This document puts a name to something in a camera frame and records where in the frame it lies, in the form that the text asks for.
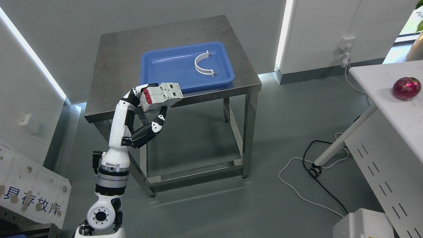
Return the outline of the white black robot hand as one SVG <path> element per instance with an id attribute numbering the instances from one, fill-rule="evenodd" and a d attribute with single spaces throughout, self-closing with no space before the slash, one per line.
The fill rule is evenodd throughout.
<path id="1" fill-rule="evenodd" d="M 135 109 L 140 105 L 143 89 L 157 87 L 158 83 L 147 83 L 130 89 L 117 103 L 112 119 L 109 150 L 101 165 L 129 168 L 129 148 L 140 148 L 152 140 L 163 128 L 168 107 L 160 108 L 158 116 L 151 122 L 134 130 Z"/>

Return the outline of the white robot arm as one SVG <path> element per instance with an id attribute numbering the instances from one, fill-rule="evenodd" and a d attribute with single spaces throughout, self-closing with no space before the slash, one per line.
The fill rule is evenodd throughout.
<path id="1" fill-rule="evenodd" d="M 93 151 L 93 164 L 96 178 L 95 194 L 98 200 L 90 207 L 87 218 L 78 226 L 74 238 L 125 238 L 122 227 L 123 212 L 121 197 L 125 193 L 129 168 L 100 165 L 106 156 L 103 151 Z"/>

